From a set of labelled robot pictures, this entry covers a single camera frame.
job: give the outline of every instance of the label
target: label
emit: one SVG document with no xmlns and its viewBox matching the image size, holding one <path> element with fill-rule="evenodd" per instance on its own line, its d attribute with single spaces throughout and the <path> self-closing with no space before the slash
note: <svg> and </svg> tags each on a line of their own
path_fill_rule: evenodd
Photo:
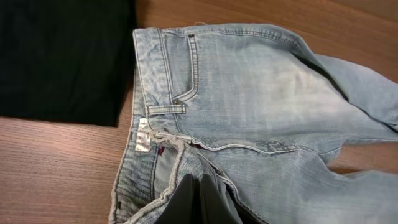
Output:
<svg viewBox="0 0 398 224">
<path fill-rule="evenodd" d="M 150 127 L 146 118 L 141 118 L 138 125 L 136 151 L 150 151 Z"/>
</svg>

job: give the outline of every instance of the light blue jeans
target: light blue jeans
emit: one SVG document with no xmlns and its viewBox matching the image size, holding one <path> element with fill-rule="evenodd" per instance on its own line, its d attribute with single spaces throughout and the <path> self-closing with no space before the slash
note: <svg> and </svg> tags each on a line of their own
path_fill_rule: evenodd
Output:
<svg viewBox="0 0 398 224">
<path fill-rule="evenodd" d="M 345 142 L 398 140 L 397 84 L 269 24 L 133 37 L 131 134 L 110 223 L 155 222 L 185 174 L 210 174 L 225 204 L 261 223 L 398 222 L 398 176 L 326 166 Z"/>
</svg>

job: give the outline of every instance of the wooden surface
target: wooden surface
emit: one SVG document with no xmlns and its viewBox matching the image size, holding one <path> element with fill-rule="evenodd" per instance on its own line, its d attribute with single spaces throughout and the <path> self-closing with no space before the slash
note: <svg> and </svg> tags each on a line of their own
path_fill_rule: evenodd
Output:
<svg viewBox="0 0 398 224">
<path fill-rule="evenodd" d="M 395 0 L 139 0 L 143 27 L 269 22 L 314 52 L 370 67 L 398 82 Z M 118 128 L 0 118 L 0 223 L 106 223 L 127 141 L 131 92 Z M 398 144 L 344 147 L 339 173 L 398 173 Z"/>
</svg>

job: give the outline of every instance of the denim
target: denim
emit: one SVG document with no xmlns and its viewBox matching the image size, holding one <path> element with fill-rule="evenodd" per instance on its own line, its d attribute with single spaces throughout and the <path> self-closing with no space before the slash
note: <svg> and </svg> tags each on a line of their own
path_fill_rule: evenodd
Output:
<svg viewBox="0 0 398 224">
<path fill-rule="evenodd" d="M 396 223 L 398 176 L 327 164 L 344 143 L 398 140 L 397 84 L 269 24 L 133 38 L 131 132 L 109 223 L 155 222 L 185 174 L 209 174 L 231 211 L 233 200 L 260 223 Z M 137 150 L 140 119 L 148 151 Z"/>
</svg>

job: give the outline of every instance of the black garment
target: black garment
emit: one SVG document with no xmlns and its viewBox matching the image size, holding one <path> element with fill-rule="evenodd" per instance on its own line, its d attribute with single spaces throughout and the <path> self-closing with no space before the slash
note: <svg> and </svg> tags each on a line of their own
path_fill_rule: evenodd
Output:
<svg viewBox="0 0 398 224">
<path fill-rule="evenodd" d="M 0 115 L 117 125 L 133 0 L 0 1 Z"/>
<path fill-rule="evenodd" d="M 224 204 L 208 174 L 200 182 L 187 174 L 155 224 L 258 224 L 255 218 L 236 203 L 229 206 L 236 207 L 235 212 L 240 220 L 233 217 L 232 209 Z"/>
</svg>

